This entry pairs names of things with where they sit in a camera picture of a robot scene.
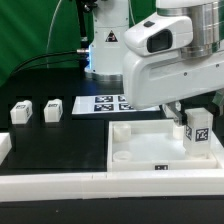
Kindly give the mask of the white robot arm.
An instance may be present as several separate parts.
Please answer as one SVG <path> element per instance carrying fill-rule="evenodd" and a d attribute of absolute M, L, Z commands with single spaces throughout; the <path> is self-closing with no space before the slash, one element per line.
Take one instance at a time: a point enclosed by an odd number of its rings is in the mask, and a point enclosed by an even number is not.
<path fill-rule="evenodd" d="M 134 26 L 128 0 L 84 0 L 94 39 L 86 76 L 123 82 L 136 109 L 224 88 L 224 0 L 156 0 L 156 11 Z"/>

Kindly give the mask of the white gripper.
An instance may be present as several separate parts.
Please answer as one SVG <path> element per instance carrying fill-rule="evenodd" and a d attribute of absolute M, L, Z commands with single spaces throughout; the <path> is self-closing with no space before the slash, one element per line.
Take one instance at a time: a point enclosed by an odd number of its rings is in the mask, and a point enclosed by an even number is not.
<path fill-rule="evenodd" d="M 187 16 L 154 13 L 125 32 L 123 89 L 131 106 L 141 110 L 168 103 L 174 122 L 184 126 L 186 114 L 173 101 L 217 90 L 212 102 L 224 114 L 224 40 L 209 56 L 184 59 L 181 48 L 192 40 Z"/>

